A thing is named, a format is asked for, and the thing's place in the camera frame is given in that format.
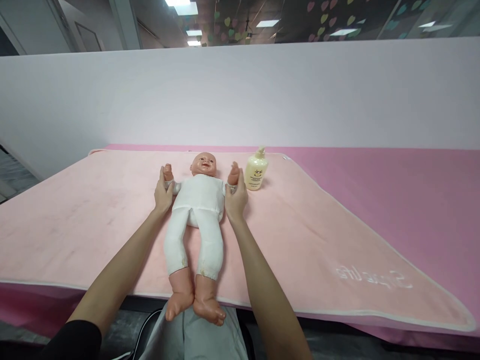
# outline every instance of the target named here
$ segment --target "ceiling light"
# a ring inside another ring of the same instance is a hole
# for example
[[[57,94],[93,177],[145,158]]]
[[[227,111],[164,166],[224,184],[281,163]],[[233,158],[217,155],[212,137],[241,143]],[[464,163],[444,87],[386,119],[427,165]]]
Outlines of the ceiling light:
[[[263,20],[258,23],[257,28],[271,28],[280,20]]]
[[[175,10],[178,16],[187,16],[187,15],[198,15],[199,10],[197,9],[196,2],[190,2],[187,5],[175,6]]]
[[[429,28],[435,24],[436,21],[428,22],[426,24],[420,25],[419,28]]]
[[[434,25],[423,29],[424,33],[432,33],[437,30],[442,30],[451,27],[452,25]]]
[[[190,4],[190,0],[165,0],[168,6],[184,6]]]
[[[202,30],[187,30],[186,34],[188,36],[202,36]]]
[[[343,35],[348,35],[350,33],[353,33],[357,31],[358,29],[340,29],[333,34],[330,34],[330,36],[343,36]]]

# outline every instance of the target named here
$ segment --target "lotion bottle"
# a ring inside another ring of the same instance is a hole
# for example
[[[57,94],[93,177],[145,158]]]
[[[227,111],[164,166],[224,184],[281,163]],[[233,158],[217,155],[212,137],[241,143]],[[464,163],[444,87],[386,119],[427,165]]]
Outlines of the lotion bottle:
[[[245,185],[248,190],[258,190],[264,180],[269,161],[265,158],[265,146],[260,146],[258,151],[248,158],[245,169]]]

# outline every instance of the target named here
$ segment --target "doll head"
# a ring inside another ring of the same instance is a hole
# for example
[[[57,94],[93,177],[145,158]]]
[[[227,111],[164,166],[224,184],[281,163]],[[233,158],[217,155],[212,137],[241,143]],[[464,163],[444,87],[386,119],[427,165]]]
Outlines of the doll head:
[[[201,152],[193,159],[190,171],[193,176],[204,174],[215,177],[217,174],[217,159],[209,152]]]

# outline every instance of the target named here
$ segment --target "pink blanket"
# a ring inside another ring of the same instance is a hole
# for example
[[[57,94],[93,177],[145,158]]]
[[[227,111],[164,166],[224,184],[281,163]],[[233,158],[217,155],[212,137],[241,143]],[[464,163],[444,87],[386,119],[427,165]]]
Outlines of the pink blanket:
[[[193,155],[96,152],[0,206],[0,281],[86,289],[152,208],[160,165],[172,163],[181,180],[189,176]],[[249,156],[215,155],[222,178],[232,160],[242,165]],[[404,328],[403,323],[409,329],[475,329],[473,317],[453,295],[292,160],[280,154],[269,159],[264,187],[250,193],[247,221],[295,311],[348,317],[356,324],[371,325],[381,317],[384,326],[397,328]],[[221,226],[225,258],[218,296],[227,304],[248,306],[235,237],[227,220]],[[171,294],[162,254],[165,230],[135,294]],[[189,229],[185,245],[193,269],[199,241],[198,230]]]

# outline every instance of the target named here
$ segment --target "gray pants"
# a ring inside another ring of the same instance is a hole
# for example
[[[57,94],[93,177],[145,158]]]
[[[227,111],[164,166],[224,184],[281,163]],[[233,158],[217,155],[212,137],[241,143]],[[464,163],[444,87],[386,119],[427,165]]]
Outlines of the gray pants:
[[[195,315],[192,307],[166,321],[165,304],[140,360],[248,360],[237,312],[221,308],[226,319],[223,326],[216,326]]]

